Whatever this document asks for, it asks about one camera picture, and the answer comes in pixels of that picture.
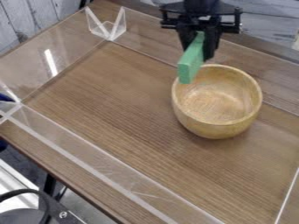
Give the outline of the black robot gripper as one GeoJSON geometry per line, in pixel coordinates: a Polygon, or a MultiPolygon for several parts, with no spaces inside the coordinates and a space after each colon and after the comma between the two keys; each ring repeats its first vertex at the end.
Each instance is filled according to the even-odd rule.
{"type": "Polygon", "coordinates": [[[196,38],[197,31],[204,29],[203,60],[209,60],[215,55],[220,31],[240,32],[243,10],[221,0],[181,0],[163,4],[159,11],[163,16],[160,25],[165,29],[176,28],[183,50],[187,50],[196,38]]]}

